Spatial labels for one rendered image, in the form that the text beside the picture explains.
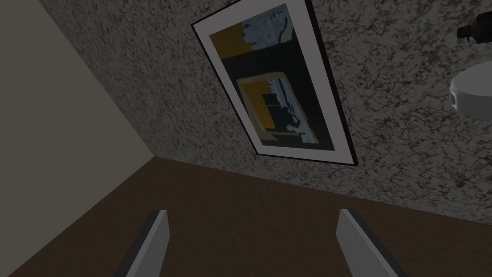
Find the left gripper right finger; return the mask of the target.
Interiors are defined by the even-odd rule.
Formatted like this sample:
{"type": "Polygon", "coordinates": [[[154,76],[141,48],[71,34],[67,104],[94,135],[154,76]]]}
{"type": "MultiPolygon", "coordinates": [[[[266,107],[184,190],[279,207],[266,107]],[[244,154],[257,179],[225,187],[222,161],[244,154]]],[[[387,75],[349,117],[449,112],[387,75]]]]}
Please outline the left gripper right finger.
{"type": "Polygon", "coordinates": [[[342,209],[336,237],[352,277],[408,277],[354,209],[342,209]]]}

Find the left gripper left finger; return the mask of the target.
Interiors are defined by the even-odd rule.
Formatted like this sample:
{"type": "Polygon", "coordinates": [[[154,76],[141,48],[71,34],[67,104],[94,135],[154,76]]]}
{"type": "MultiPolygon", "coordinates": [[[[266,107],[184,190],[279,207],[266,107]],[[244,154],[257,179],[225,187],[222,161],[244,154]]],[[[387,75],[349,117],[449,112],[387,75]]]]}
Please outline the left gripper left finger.
{"type": "Polygon", "coordinates": [[[167,211],[151,212],[114,277],[159,277],[169,238],[167,211]]]}

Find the framed abstract wall picture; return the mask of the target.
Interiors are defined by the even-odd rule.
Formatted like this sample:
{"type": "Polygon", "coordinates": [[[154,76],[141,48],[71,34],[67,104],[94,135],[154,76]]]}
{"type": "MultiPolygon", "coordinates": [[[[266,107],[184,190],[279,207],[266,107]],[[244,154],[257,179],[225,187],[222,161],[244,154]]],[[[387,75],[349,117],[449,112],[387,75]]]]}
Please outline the framed abstract wall picture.
{"type": "Polygon", "coordinates": [[[192,29],[255,153],[358,164],[312,0],[236,0],[192,29]]]}

